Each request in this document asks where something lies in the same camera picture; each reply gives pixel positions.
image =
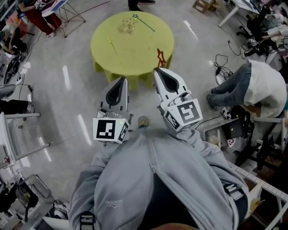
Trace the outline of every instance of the concrete floor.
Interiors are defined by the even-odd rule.
[[[80,4],[77,0],[69,1],[79,12],[103,2],[82,0]],[[244,39],[235,34],[240,25],[237,20],[229,20],[222,28],[218,27],[227,15],[225,10],[202,14],[193,9],[192,4],[190,0],[158,0],[155,5],[141,8],[160,17],[173,31],[175,51],[170,69],[184,78],[193,97],[199,100],[204,119],[210,119],[219,115],[210,109],[206,100],[206,95],[216,85],[211,63],[214,63],[216,54],[227,55],[229,62],[226,66],[235,71],[245,60],[232,53],[227,41],[230,40],[238,52]],[[100,148],[100,144],[93,140],[92,119],[99,106],[100,91],[108,82],[104,73],[93,70],[90,40],[101,22],[127,10],[126,0],[112,0],[82,14],[86,23],[67,38],[63,38],[60,32],[54,38],[42,34],[23,67],[25,84],[33,87],[32,103],[41,117],[25,122],[16,120],[10,124],[11,129],[21,146],[20,151],[48,142],[51,146],[20,160],[14,169],[21,170],[24,176],[37,173],[55,198],[70,199],[79,173],[89,166]],[[188,29],[185,20],[194,33]],[[40,32],[35,29],[35,33],[34,38],[26,38],[29,44],[37,41]],[[68,78],[63,74],[66,68]],[[11,98],[18,98],[18,94],[19,89]],[[20,99],[26,100],[28,94],[23,86]],[[136,128],[141,115],[150,118],[151,126],[163,127],[156,108],[158,105],[154,89],[141,85],[138,91],[130,92],[129,107],[134,114],[130,128]],[[16,127],[20,124],[23,126],[21,130]]]

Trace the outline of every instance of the gray hoodie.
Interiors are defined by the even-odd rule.
[[[79,229],[80,215],[89,211],[97,230],[136,230],[152,196],[154,173],[185,205],[199,229],[234,228],[237,213],[223,185],[235,184],[246,195],[248,188],[222,151],[188,128],[137,129],[123,144],[108,144],[97,152],[76,183],[70,228]]]

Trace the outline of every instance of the red pants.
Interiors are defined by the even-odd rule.
[[[53,31],[47,22],[51,24],[55,29],[57,29],[62,24],[60,18],[58,18],[58,16],[54,13],[45,17],[46,20],[42,17],[42,12],[35,9],[26,11],[25,15],[35,26],[46,33],[46,35],[51,34]]]

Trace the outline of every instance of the hoodie sleeve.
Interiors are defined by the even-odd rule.
[[[94,192],[97,181],[119,144],[109,144],[97,152],[92,165],[80,173],[76,182],[68,212],[70,229],[80,229],[80,216],[84,212],[94,213]]]
[[[204,142],[195,129],[182,129],[176,132],[168,129],[171,136],[179,141],[190,144],[211,166],[223,184],[236,184],[248,195],[248,187],[240,175],[228,165],[221,149],[211,143]]]

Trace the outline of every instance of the yellow tablecloth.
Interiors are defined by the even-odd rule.
[[[139,19],[135,20],[133,34],[121,31],[122,20],[133,18],[135,14]],[[163,51],[166,60],[162,67],[168,68],[173,48],[174,37],[169,26],[155,15],[136,11],[108,18],[98,26],[91,40],[94,70],[104,71],[108,82],[125,76],[130,89],[138,88],[139,79],[144,80],[147,87],[152,87],[153,69],[159,62],[157,49]]]

